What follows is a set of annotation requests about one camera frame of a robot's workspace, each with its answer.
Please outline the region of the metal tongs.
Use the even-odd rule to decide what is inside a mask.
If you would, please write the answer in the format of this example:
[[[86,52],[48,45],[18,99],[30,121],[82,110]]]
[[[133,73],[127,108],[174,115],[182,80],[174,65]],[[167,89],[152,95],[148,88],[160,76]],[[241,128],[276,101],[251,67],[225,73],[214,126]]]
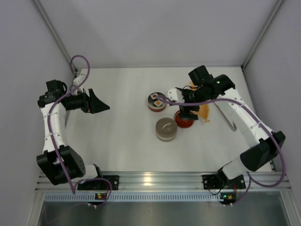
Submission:
[[[230,129],[235,132],[237,130],[237,126],[234,123],[234,121],[231,119],[230,115],[228,114],[227,110],[224,108],[223,104],[217,104],[214,103],[216,108],[219,110],[219,112],[222,114],[224,117],[224,120],[226,121],[227,125],[230,127]]]

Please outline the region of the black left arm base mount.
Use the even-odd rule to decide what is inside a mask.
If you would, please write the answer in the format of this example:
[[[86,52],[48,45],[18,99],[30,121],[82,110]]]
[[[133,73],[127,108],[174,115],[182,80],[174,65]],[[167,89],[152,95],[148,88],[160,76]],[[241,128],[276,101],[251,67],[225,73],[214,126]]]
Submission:
[[[103,180],[85,180],[77,185],[80,191],[98,191],[98,190],[113,190],[119,189],[119,175],[103,175]]]

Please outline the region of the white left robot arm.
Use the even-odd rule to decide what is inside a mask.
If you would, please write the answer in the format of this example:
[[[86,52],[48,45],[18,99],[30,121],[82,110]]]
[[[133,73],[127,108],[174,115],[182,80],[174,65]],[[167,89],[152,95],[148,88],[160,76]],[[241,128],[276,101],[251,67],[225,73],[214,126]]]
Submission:
[[[84,113],[100,113],[110,107],[96,97],[92,89],[88,93],[67,95],[64,82],[46,82],[47,92],[38,99],[45,126],[45,143],[42,154],[37,156],[37,164],[53,185],[65,184],[81,178],[101,177],[100,168],[86,165],[81,156],[67,141],[65,115],[67,111],[80,109]]]

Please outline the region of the sushi roll red centre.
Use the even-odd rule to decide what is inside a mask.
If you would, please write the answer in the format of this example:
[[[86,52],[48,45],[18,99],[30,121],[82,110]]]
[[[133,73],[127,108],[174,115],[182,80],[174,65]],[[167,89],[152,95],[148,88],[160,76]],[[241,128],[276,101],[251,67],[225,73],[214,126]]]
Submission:
[[[152,94],[150,94],[151,99],[154,100],[154,101],[157,100],[157,96],[158,96],[157,93],[152,93]]]

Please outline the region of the red round lid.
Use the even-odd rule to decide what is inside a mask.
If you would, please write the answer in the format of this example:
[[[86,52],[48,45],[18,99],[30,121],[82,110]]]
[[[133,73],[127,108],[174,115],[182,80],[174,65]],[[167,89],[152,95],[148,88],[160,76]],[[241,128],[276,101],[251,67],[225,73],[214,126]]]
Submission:
[[[188,129],[194,124],[194,120],[181,119],[179,114],[180,114],[180,111],[177,111],[174,115],[174,121],[176,122],[178,127],[182,128],[182,129]]]

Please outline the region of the beige band metal container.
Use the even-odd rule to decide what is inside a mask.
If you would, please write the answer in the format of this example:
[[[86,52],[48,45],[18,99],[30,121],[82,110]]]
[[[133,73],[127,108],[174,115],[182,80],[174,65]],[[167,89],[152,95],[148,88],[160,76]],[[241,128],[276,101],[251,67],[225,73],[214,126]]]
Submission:
[[[172,141],[176,137],[176,135],[177,135],[177,133],[161,134],[161,133],[156,132],[157,138],[163,142]]]

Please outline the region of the brown round lid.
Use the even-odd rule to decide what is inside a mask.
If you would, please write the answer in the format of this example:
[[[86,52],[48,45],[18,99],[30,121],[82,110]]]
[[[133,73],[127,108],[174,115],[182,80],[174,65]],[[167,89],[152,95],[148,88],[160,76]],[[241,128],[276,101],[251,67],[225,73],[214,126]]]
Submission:
[[[155,131],[161,134],[177,133],[177,124],[171,118],[161,118],[156,122]]]

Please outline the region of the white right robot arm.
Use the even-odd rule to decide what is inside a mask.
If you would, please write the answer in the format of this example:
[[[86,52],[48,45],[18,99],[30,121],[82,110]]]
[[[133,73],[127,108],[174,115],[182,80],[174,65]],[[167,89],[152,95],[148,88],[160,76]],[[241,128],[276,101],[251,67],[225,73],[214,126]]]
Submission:
[[[168,97],[179,104],[180,117],[196,120],[193,110],[214,103],[223,115],[241,132],[248,149],[225,164],[215,174],[221,187],[244,173],[255,172],[279,156],[284,165],[281,147],[285,141],[282,131],[275,132],[260,120],[240,96],[236,85],[225,74],[214,77],[202,65],[189,72],[192,87],[174,88]]]

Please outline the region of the sushi roll orange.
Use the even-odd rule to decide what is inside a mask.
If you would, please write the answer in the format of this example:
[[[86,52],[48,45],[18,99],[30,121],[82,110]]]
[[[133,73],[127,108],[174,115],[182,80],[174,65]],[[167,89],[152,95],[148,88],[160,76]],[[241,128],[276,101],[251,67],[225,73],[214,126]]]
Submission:
[[[156,100],[156,101],[154,101],[154,105],[155,105],[156,107],[161,107],[161,106],[163,105],[163,102],[161,102],[161,101],[159,101],[159,100]]]

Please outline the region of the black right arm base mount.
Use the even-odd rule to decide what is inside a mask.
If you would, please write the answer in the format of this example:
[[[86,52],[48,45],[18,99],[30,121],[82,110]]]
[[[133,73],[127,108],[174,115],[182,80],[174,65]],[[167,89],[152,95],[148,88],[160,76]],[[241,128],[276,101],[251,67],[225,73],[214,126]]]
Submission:
[[[245,189],[246,184],[243,175],[239,175],[234,179],[227,179],[219,174],[204,174],[202,175],[204,188],[206,190],[214,189]]]

